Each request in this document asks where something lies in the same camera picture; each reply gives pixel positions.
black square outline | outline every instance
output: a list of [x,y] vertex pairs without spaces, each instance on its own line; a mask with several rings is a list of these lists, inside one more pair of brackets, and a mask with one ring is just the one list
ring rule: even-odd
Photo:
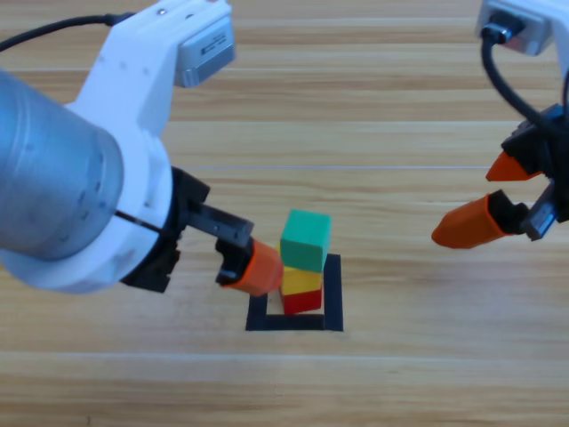
[[344,331],[341,257],[329,254],[324,267],[324,314],[267,314],[268,296],[249,298],[247,331]]

orange fingertip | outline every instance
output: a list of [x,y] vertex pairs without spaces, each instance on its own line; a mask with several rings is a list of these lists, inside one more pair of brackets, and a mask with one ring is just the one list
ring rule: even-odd
[[541,172],[528,174],[515,157],[502,151],[488,171],[486,179],[488,181],[529,181],[540,174]]
[[452,249],[471,249],[508,236],[490,215],[489,197],[486,195],[445,215],[433,231],[433,241]]
[[254,240],[252,258],[241,280],[224,287],[252,296],[263,296],[277,290],[282,283],[285,266],[275,248]]

cube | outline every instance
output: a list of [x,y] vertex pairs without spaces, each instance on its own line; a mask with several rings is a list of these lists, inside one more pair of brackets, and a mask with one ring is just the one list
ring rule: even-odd
[[319,310],[322,307],[322,287],[312,292],[302,294],[282,295],[283,313],[287,316],[304,311]]
[[332,217],[292,209],[280,239],[285,267],[321,273],[332,241]]
[[[276,250],[280,255],[280,245],[276,245]],[[284,266],[283,278],[281,282],[281,294],[292,295],[313,292],[320,289],[323,273],[313,271],[298,270],[293,267]]]

wooden table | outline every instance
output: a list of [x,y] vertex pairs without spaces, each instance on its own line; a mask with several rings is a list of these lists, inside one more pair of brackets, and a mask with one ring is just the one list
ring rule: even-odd
[[[151,0],[3,0],[0,35]],[[345,332],[251,333],[220,290],[213,240],[189,231],[164,295],[74,297],[0,272],[3,427],[566,427],[569,229],[453,252],[442,216],[543,179],[488,183],[520,117],[480,66],[470,0],[235,0],[238,60],[176,90],[164,143],[211,203],[275,243],[291,208],[333,216]],[[107,34],[77,28],[0,65],[74,99]],[[560,99],[555,52],[498,63],[537,108]]]

gray cylindrical motor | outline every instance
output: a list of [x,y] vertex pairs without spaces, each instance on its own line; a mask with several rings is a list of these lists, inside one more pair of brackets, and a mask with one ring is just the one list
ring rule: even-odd
[[122,187],[109,133],[0,70],[0,248],[76,254],[108,224]]

